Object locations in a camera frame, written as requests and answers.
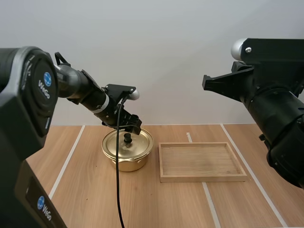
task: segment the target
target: silver screw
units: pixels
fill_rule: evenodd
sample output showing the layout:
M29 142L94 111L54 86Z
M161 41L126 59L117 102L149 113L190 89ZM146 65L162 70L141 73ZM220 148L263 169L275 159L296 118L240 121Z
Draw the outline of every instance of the silver screw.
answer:
M252 51L251 47L247 47L247 48L245 49L245 52L246 52L246 53L250 53L251 51Z

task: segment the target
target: pot handle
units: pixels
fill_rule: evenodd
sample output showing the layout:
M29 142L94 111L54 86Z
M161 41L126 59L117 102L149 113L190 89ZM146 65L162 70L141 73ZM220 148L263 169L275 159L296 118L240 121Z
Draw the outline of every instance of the pot handle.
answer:
M136 160L134 158L120 158L120 159L118 159L118 163L122 163L122 162L136 162Z

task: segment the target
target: white tape line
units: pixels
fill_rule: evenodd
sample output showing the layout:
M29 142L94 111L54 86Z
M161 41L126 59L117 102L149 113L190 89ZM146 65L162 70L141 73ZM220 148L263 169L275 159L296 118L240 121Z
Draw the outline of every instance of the white tape line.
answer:
M192 139L191 139L191 135L190 135L190 133L189 133L189 132L187 132L187 136L188 136L188 140L189 140L189 142L191 143L191 142L192 142Z
M271 201L271 199L269 198L269 196L267 195L266 191L264 190L263 186L261 185L261 183L258 181L257 177L255 176L255 174L253 173L252 169L250 168L250 166L248 165L248 163L246 162L245 158L243 157L243 155L241 154L241 152L239 151L237 145L234 143L234 141L232 140L232 138L230 137L228 131L226 130L226 128L224 127L224 125L221 123L220 126L222 127L223 131L225 132L226 136L229 138L231 144L233 145L234 149L236 150L237 154L239 155L239 157L241 158L242 162L244 163L244 165L246 166L246 168L248 169L250 175L252 176L253 180L255 181L256 185L258 186L258 188L260 189L261 193L263 194L264 198L266 199L267 203L269 204L269 206L271 207L272 211L274 212L274 214L276 215L277 219L280 221L280 223L282 224L283 227L288 227L288 225L286 224L286 222L284 221L283 217L280 215L279 211L276 209L275 205L273 204L273 202Z
M55 193L55 191L56 191L56 189L58 187L58 184L59 184L59 182L60 182L60 180L62 178L62 175L63 175L63 173L66 170L67 164L70 161L70 159L71 159L71 157L72 157L72 155L74 153L74 150L75 150L75 148L76 148L76 146L77 146L77 144L79 142L79 139L80 139L80 137L82 135L82 132L84 131L84 128L85 128L85 125L83 125L82 128L80 129L80 132L79 132L79 134L78 134L78 136L77 136L77 138L76 138L76 140L74 142L74 145L73 145L72 149L70 150L70 153L68 154L68 156L66 158L66 161L65 161L65 163L63 164L63 166L62 166L62 168L60 170L60 173L59 173L59 175L58 175L58 177L57 177L57 179L56 179L56 181L55 181L55 183L54 183L54 185L52 187L51 192L48 195L48 197L50 198L50 200L52 199L52 197L53 197L53 195L54 195L54 193Z
M191 138L191 135L190 135L189 132L187 132L187 137L188 137L189 142L191 143L192 138ZM207 201L208 201L208 204L209 204L209 208L210 208L210 211L211 211L211 214L212 214L212 217L213 217L215 228L220 228L220 223L219 223L219 220L218 220L219 218L218 218L217 212L215 211L215 207L214 207L211 195L209 193L208 186L204 182L202 184L203 184L203 188L204 188L204 191L205 191L205 194L206 194L206 198L207 198Z

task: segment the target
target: gold pot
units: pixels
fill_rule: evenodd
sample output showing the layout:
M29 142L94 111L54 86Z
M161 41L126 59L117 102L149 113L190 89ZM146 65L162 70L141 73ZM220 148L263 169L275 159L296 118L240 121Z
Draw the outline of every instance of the gold pot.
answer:
M116 130L106 135L102 142L104 154L111 159L115 167L116 155ZM153 138L145 129L139 135L119 132L118 169L131 172L140 169L148 161L148 155L153 147Z

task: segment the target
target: wooden table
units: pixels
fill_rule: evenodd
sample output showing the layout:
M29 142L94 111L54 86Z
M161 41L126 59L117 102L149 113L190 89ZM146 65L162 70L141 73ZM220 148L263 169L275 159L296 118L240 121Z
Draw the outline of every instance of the wooden table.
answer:
M261 192L234 150L246 182L160 183L158 143L228 142L221 125L144 126L154 138L148 163L120 173L121 208L127 228L235 228L304 226L304 191L288 184L270 168L266 147L255 124L225 125L228 136L265 190ZM46 146L28 158L47 193L60 173L81 126L52 126ZM68 227L119 228L115 169L101 149L110 131L86 126L56 188L52 201Z

